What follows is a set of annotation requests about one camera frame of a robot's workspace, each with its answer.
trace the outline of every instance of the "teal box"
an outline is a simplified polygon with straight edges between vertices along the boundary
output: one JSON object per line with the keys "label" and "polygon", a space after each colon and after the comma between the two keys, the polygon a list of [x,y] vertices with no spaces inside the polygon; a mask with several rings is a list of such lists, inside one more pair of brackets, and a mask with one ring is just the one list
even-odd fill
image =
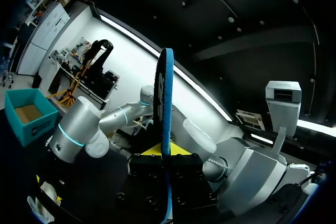
{"label": "teal box", "polygon": [[[42,117],[23,124],[15,109],[34,104]],[[23,147],[37,139],[43,133],[54,128],[58,111],[38,89],[20,89],[6,91],[5,113],[16,137]]]}

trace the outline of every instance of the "table surface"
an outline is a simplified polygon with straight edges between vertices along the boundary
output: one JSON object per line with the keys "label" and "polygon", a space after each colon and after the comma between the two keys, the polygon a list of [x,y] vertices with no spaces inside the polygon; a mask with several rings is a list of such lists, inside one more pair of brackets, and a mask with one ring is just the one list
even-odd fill
{"label": "table surface", "polygon": [[111,215],[113,203],[128,174],[127,159],[111,150],[102,158],[92,158],[81,151],[73,164],[55,157],[44,145],[53,130],[23,148],[10,127],[4,110],[0,110],[3,166],[1,193],[7,204],[4,212],[16,210],[28,223],[32,220],[27,196],[32,196],[36,174],[42,179],[61,179],[63,186],[52,185],[62,198],[61,206],[79,219]]}

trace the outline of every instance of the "orange tripod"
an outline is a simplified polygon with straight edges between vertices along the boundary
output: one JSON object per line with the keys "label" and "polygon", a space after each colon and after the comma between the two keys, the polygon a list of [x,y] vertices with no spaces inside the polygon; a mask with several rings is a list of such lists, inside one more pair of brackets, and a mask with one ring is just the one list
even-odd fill
{"label": "orange tripod", "polygon": [[75,90],[78,88],[78,85],[80,83],[80,80],[84,76],[85,72],[87,69],[90,67],[91,62],[88,62],[86,66],[81,65],[79,68],[79,71],[77,74],[74,76],[74,79],[71,82],[71,85],[68,89],[64,89],[62,91],[59,91],[55,94],[49,95],[47,98],[55,97],[57,95],[63,94],[61,97],[61,100],[57,103],[57,105],[62,104],[63,106],[71,106],[75,102],[76,98],[74,97]]}

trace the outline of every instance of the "screw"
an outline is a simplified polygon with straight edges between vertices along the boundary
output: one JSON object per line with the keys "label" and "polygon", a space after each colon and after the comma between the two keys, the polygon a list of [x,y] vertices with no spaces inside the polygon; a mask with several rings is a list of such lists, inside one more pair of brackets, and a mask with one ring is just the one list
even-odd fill
{"label": "screw", "polygon": [[151,178],[157,178],[157,175],[156,175],[155,173],[149,173],[149,176],[150,176]]}
{"label": "screw", "polygon": [[156,204],[156,200],[153,196],[149,196],[146,198],[146,201],[150,204],[150,205],[155,205]]}
{"label": "screw", "polygon": [[183,178],[183,175],[181,173],[176,173],[177,178]]}
{"label": "screw", "polygon": [[118,193],[117,199],[118,200],[125,200],[125,194],[124,193]]}
{"label": "screw", "polygon": [[128,175],[130,175],[131,177],[136,177],[136,172],[130,172]]}
{"label": "screw", "polygon": [[179,197],[179,198],[177,198],[177,203],[179,204],[179,205],[185,205],[185,201],[183,201],[182,199],[181,199],[181,197]]}
{"label": "screw", "polygon": [[285,204],[283,204],[282,206],[280,206],[281,207],[281,212],[283,212],[284,214],[286,214],[286,213],[288,213],[288,206],[287,205],[285,205]]}
{"label": "screw", "polygon": [[215,200],[216,197],[215,197],[215,195],[213,193],[209,193],[209,199],[210,200]]}

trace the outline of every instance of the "ceiling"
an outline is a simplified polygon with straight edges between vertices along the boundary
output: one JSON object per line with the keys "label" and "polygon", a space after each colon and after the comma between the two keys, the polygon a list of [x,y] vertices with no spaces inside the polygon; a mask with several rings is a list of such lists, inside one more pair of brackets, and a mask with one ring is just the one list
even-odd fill
{"label": "ceiling", "polygon": [[[300,118],[336,126],[336,64],[330,40],[336,26],[332,22],[334,3],[90,1],[158,46],[173,48],[175,59],[211,92],[239,126],[234,116],[237,109],[259,113],[266,131],[258,134],[275,139],[265,102],[269,80],[298,81],[302,88]],[[253,131],[242,127],[247,137]],[[298,129],[293,140],[286,139],[284,150],[306,159],[316,154],[316,163],[334,155],[334,142],[324,134]]]}

